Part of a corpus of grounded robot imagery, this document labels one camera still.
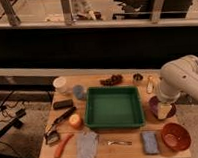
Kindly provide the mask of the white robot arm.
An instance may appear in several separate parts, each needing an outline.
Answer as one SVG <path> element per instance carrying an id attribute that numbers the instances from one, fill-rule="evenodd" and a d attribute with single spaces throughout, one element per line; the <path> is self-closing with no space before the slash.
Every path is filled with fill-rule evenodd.
<path id="1" fill-rule="evenodd" d="M 198 101 L 198 57 L 183 56 L 164 64 L 160 69 L 161 81 L 156 85 L 155 94 L 158 119 L 166 119 L 171 104 L 180 97 L 180 92 L 191 95 Z"/>

